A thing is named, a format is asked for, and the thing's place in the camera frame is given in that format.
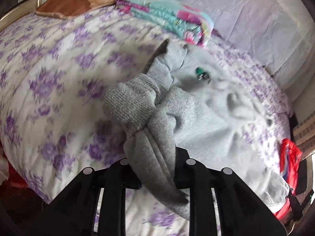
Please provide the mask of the grey sweatpants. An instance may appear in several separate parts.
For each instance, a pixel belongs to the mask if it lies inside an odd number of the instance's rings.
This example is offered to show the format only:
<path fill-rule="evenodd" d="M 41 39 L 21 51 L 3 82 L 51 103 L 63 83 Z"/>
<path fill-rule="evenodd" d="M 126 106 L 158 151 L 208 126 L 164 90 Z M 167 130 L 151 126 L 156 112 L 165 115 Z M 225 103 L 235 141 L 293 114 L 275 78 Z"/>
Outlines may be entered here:
<path fill-rule="evenodd" d="M 208 51 L 165 40 L 144 73 L 107 92 L 103 111 L 125 131 L 142 184 L 177 215 L 190 212 L 188 192 L 173 181 L 178 147 L 208 168 L 231 168 L 273 213 L 285 204 L 287 183 L 242 136 L 248 124 L 271 126 L 271 117 Z"/>

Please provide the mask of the red blue white garment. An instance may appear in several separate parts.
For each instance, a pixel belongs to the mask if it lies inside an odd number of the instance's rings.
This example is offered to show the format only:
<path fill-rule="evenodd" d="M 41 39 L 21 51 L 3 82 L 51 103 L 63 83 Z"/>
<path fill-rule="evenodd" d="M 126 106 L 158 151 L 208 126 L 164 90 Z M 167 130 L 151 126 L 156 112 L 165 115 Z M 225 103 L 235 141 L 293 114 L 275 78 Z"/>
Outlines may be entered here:
<path fill-rule="evenodd" d="M 275 213 L 278 220 L 285 218 L 292 211 L 293 220 L 302 217 L 301 204 L 296 197 L 296 187 L 298 183 L 298 169 L 301 161 L 302 151 L 290 139 L 285 138 L 280 148 L 280 175 L 289 185 L 289 193 L 284 206 Z"/>

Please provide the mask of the purple floral bedspread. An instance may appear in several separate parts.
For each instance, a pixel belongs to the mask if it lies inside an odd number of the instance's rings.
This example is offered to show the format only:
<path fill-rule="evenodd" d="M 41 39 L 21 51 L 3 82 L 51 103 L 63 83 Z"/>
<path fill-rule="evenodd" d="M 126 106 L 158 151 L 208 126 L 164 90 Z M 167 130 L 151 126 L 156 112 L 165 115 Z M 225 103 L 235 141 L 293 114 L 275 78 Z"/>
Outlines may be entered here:
<path fill-rule="evenodd" d="M 105 95 L 144 73 L 165 40 L 188 44 L 112 6 L 71 20 L 30 14 L 1 32 L 1 143 L 45 202 L 84 167 L 103 169 L 127 157 L 125 131 L 103 111 Z M 287 96 L 260 63 L 227 41 L 213 37 L 202 49 L 271 117 L 271 126 L 248 124 L 242 136 L 280 175 L 280 143 L 290 135 Z M 127 235 L 188 233 L 188 218 L 144 185 L 126 197 Z"/>

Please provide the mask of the lavender padded headboard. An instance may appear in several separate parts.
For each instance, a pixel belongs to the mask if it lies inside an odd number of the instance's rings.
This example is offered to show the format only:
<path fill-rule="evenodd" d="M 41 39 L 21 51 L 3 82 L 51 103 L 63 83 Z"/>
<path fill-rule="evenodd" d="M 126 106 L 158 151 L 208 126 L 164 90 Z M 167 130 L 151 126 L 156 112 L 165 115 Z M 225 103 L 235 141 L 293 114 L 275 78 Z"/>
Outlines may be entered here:
<path fill-rule="evenodd" d="M 181 0 L 288 88 L 314 75 L 314 20 L 301 0 Z"/>

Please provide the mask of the colourful floral folded blanket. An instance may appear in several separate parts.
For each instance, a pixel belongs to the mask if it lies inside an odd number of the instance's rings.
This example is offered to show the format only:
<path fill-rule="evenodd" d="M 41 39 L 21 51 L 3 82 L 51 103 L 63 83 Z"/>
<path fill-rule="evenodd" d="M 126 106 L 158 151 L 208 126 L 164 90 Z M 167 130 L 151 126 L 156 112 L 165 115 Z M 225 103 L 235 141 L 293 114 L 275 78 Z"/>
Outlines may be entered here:
<path fill-rule="evenodd" d="M 179 0 L 116 0 L 116 5 L 123 12 L 156 23 L 200 47 L 208 44 L 214 28 L 210 16 Z"/>

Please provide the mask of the brown pillow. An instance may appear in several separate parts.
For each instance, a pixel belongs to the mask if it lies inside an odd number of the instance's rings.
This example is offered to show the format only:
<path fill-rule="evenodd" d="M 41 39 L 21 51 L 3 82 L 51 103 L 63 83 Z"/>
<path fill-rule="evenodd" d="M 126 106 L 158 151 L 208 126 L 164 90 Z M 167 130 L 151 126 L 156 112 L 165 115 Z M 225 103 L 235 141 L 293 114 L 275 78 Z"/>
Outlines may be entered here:
<path fill-rule="evenodd" d="M 115 3 L 116 0 L 47 0 L 35 13 L 42 17 L 67 20 Z"/>

